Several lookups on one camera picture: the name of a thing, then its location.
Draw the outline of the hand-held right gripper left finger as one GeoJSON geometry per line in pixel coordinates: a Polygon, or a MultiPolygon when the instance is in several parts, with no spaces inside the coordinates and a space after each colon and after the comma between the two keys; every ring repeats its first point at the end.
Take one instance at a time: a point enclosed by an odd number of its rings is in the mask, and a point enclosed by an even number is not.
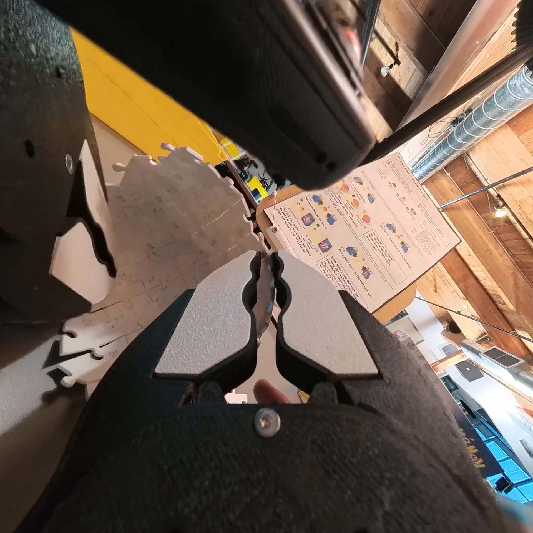
{"type": "Polygon", "coordinates": [[[187,304],[154,371],[230,392],[257,364],[257,279],[261,255],[250,250],[206,277],[187,304]]]}

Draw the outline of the partly built puzzle ball shell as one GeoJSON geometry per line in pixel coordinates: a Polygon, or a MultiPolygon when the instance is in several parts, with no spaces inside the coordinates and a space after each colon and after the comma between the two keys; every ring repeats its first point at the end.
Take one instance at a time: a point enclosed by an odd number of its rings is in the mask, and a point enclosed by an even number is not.
{"type": "Polygon", "coordinates": [[[250,250],[267,255],[251,212],[230,177],[189,147],[163,144],[159,162],[115,163],[109,184],[117,278],[89,313],[68,320],[60,338],[60,384],[89,397],[115,359],[185,290],[250,250]]]}

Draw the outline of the yellow foam wall panel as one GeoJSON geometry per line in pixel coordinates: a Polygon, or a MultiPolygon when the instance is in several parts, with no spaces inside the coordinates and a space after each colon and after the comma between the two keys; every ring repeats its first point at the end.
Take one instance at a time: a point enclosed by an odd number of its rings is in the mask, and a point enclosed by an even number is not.
{"type": "Polygon", "coordinates": [[[189,147],[213,166],[228,159],[207,123],[77,30],[70,31],[94,116],[153,159],[167,154],[163,143],[189,147]]]}

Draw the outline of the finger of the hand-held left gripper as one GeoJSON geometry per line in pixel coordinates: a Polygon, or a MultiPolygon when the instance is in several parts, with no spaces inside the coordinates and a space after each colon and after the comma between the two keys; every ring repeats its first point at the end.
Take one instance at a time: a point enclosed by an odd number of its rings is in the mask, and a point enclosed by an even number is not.
{"type": "Polygon", "coordinates": [[[67,216],[90,221],[101,229],[110,229],[110,211],[90,145],[84,139],[72,184],[67,216]]]}
{"type": "Polygon", "coordinates": [[[103,234],[103,250],[97,250],[97,235],[84,220],[56,237],[49,272],[90,304],[104,300],[114,287],[117,268],[112,254],[115,235],[110,217],[95,229],[103,234]]]}

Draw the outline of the person's right hand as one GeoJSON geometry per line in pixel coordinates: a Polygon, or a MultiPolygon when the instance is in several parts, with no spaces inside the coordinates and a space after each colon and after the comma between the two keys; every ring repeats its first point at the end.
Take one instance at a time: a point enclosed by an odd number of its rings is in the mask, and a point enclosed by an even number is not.
{"type": "Polygon", "coordinates": [[[259,379],[253,387],[253,395],[258,404],[278,403],[288,404],[291,399],[274,387],[266,379],[259,379]]]}

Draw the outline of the printed instruction sheet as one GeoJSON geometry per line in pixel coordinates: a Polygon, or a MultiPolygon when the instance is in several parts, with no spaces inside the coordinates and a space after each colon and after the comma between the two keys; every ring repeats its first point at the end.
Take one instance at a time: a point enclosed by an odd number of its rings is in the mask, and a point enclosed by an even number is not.
{"type": "Polygon", "coordinates": [[[399,152],[266,212],[288,252],[371,313],[461,243],[399,152]]]}

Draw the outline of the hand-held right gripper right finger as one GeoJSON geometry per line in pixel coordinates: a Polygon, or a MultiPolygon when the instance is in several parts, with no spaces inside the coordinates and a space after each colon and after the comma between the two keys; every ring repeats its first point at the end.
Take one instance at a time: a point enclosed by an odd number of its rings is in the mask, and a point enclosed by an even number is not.
{"type": "Polygon", "coordinates": [[[378,376],[378,368],[340,292],[320,272],[275,253],[276,366],[304,392],[378,376]]]}

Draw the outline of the silver ventilation duct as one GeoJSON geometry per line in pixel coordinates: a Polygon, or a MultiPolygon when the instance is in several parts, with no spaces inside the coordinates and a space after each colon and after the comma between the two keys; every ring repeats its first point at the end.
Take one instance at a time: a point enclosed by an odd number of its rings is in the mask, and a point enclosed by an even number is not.
{"type": "Polygon", "coordinates": [[[532,389],[532,370],[524,359],[498,347],[485,348],[471,340],[463,340],[461,348],[484,370],[490,370],[500,378],[511,378],[532,389]]]}
{"type": "Polygon", "coordinates": [[[411,169],[413,176],[425,181],[530,105],[532,70],[524,66],[423,156],[411,169]]]}

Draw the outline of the blue lit window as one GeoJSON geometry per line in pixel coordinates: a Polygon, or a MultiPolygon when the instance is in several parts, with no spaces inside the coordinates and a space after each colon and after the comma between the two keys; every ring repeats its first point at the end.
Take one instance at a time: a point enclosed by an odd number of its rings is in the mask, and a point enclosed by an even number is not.
{"type": "Polygon", "coordinates": [[[518,503],[532,505],[532,477],[507,441],[481,418],[474,422],[474,428],[499,466],[495,474],[488,476],[489,483],[496,492],[518,503]]]}

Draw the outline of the black square wall box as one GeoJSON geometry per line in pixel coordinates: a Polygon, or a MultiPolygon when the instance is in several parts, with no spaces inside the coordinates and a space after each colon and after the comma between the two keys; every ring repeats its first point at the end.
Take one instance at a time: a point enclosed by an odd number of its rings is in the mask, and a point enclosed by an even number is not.
{"type": "Polygon", "coordinates": [[[457,363],[455,368],[460,375],[469,383],[475,382],[484,377],[483,371],[481,371],[476,364],[470,359],[466,359],[457,363]]]}

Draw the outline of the metal conduit pipe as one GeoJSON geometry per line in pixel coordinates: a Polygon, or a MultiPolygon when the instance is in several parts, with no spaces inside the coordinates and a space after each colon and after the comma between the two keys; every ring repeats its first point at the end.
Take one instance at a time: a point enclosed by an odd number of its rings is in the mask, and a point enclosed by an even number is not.
{"type": "Polygon", "coordinates": [[[521,171],[519,171],[517,173],[514,173],[514,174],[512,174],[512,175],[510,175],[510,176],[508,176],[506,178],[500,179],[500,180],[498,180],[498,181],[496,181],[494,183],[490,183],[490,184],[488,184],[488,185],[486,185],[486,186],[484,186],[484,187],[482,187],[482,188],[480,188],[478,190],[475,190],[475,191],[470,192],[470,193],[468,193],[466,195],[463,195],[463,196],[460,196],[460,197],[458,197],[456,199],[453,199],[453,200],[451,200],[451,201],[449,201],[447,203],[444,203],[443,205],[438,206],[438,210],[443,210],[443,209],[445,209],[447,207],[450,207],[452,205],[460,203],[463,200],[470,199],[471,197],[476,196],[476,195],[478,195],[478,194],[480,194],[482,192],[487,192],[489,190],[496,189],[500,185],[507,184],[507,183],[509,183],[509,182],[511,182],[513,180],[516,180],[517,178],[521,178],[521,177],[526,176],[526,175],[528,175],[530,173],[532,173],[532,166],[530,166],[530,167],[528,167],[528,168],[526,168],[524,170],[521,170],[521,171]]]}

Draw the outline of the blue puzzle box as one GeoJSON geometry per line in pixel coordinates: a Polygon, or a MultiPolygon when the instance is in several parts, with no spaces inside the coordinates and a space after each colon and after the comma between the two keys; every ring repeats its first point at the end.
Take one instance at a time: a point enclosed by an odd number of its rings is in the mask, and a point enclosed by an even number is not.
{"type": "Polygon", "coordinates": [[[450,411],[455,424],[458,426],[462,435],[463,443],[466,446],[470,455],[470,459],[478,473],[483,478],[488,478],[494,474],[500,475],[501,469],[499,463],[497,463],[496,459],[492,456],[487,445],[477,434],[474,426],[468,420],[454,396],[446,388],[442,379],[435,373],[434,369],[419,350],[416,343],[403,330],[393,327],[392,329],[389,329],[389,331],[395,337],[397,337],[398,341],[407,349],[408,352],[410,352],[411,355],[419,360],[426,370],[429,370],[431,382],[436,386],[438,394],[442,398],[441,401],[446,406],[446,409],[450,411]]]}

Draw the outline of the long black pole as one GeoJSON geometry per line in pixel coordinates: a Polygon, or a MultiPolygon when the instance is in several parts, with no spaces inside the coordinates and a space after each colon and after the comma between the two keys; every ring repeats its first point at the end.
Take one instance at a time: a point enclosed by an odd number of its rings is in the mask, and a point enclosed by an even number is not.
{"type": "Polygon", "coordinates": [[[522,44],[505,58],[477,75],[469,83],[458,88],[421,115],[399,128],[391,134],[390,137],[376,143],[360,165],[364,166],[372,163],[398,149],[403,143],[408,142],[411,138],[417,136],[432,124],[440,121],[444,116],[450,114],[457,107],[466,103],[481,91],[489,88],[502,77],[509,75],[515,69],[524,66],[531,59],[532,41],[522,44]]]}

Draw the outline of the wooden document holder stand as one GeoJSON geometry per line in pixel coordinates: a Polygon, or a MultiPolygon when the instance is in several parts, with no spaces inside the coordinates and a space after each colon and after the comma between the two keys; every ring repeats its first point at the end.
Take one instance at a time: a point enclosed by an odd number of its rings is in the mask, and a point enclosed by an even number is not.
{"type": "MultiPolygon", "coordinates": [[[[273,252],[279,250],[289,251],[287,244],[278,236],[278,231],[274,231],[274,223],[270,220],[266,209],[274,206],[277,201],[284,201],[294,196],[300,196],[301,193],[305,193],[298,186],[292,184],[289,187],[276,190],[275,195],[269,195],[261,200],[256,208],[256,221],[263,234],[265,242],[267,242],[273,252]]],[[[387,324],[401,311],[405,310],[415,299],[416,296],[416,283],[411,284],[405,288],[401,293],[396,295],[389,302],[381,306],[373,313],[373,316],[382,324],[387,324]]]]}

